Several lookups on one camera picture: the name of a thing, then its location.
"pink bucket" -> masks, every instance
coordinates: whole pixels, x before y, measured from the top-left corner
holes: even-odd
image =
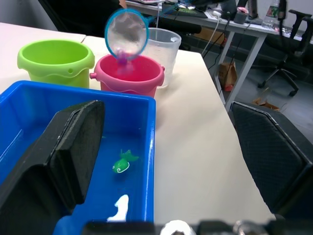
[[[164,81],[164,67],[146,56],[132,60],[132,68],[120,65],[112,55],[102,57],[90,78],[101,82],[102,91],[155,96]]]

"green toy fish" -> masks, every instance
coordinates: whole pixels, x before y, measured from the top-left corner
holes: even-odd
[[[134,162],[138,160],[139,158],[139,157],[135,157],[134,155],[132,155],[130,150],[127,150],[126,153],[123,153],[122,149],[121,149],[120,157],[121,157],[121,160],[117,161],[112,167],[115,173],[124,172],[125,170],[129,168],[129,162]]]

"blue plastic tray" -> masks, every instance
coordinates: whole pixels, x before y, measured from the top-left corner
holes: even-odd
[[[129,196],[127,220],[153,221],[155,100],[45,83],[20,81],[0,96],[0,184],[54,114],[89,100],[105,102],[102,141],[86,201],[57,223],[54,235],[78,235],[84,224],[114,216],[115,202]],[[112,166],[121,149],[139,160],[116,174]]]

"water bottle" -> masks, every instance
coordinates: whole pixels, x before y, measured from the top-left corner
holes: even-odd
[[[263,27],[274,28],[274,25],[277,25],[278,4],[279,4],[279,0],[272,1],[271,5],[268,8],[268,12],[263,20],[263,23],[262,23]]]

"white table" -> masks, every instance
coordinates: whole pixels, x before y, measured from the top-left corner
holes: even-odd
[[[147,6],[144,4],[140,4],[140,3],[136,3],[133,4],[132,2],[127,1],[127,5],[130,8],[134,8],[142,13],[145,14],[151,14],[151,15],[157,15],[157,6],[154,6],[154,8],[152,8],[151,6]],[[176,17],[176,21],[182,21],[182,22],[187,22],[187,23],[193,23],[193,24],[199,24],[202,26],[206,26],[206,27],[210,27],[210,28],[215,28],[216,24],[217,24],[217,19],[215,17],[213,17],[209,12],[205,13],[207,18],[199,18],[199,17],[190,17],[190,16],[178,16]],[[173,15],[167,15],[167,18],[170,19],[174,19],[175,16]],[[218,29],[224,30],[225,25],[227,23],[227,20],[222,19]],[[257,54],[259,53],[259,50],[267,36],[267,34],[278,34],[278,32],[272,30],[272,29],[267,29],[264,28],[260,25],[255,25],[255,24],[251,24],[249,26],[249,28],[247,28],[248,24],[237,24],[234,23],[233,21],[231,21],[229,23],[229,25],[227,26],[227,31],[229,31],[229,36],[227,38],[227,43],[222,51],[222,54],[220,56],[219,62],[216,65],[216,69],[215,69],[215,73],[213,75],[214,78],[214,82],[216,85],[217,90],[220,92],[221,85],[219,82],[219,78],[218,78],[218,68],[219,65],[224,61],[226,54],[228,52],[229,46],[232,42],[233,36],[235,33],[244,33],[246,35],[250,35],[250,36],[254,36],[255,40],[253,43],[253,46],[251,48],[251,51],[247,57],[247,60],[245,61],[245,64],[238,76],[238,79],[236,81],[236,84],[234,85],[231,93],[229,94],[227,100],[225,100],[224,98],[224,94],[223,92],[220,92],[220,98],[223,102],[223,104],[225,104],[225,108],[228,111],[230,108],[230,104],[234,101],[236,95],[238,94],[240,87],[242,86]]]
[[[29,80],[25,70],[18,69],[19,50],[26,44],[45,39],[68,39],[82,42],[85,35],[0,23],[0,93],[18,80]]]
[[[83,43],[96,60],[108,54],[104,39],[87,36]],[[156,92],[155,222],[274,218],[201,55],[178,51],[173,74]],[[90,88],[100,89],[99,82]]]

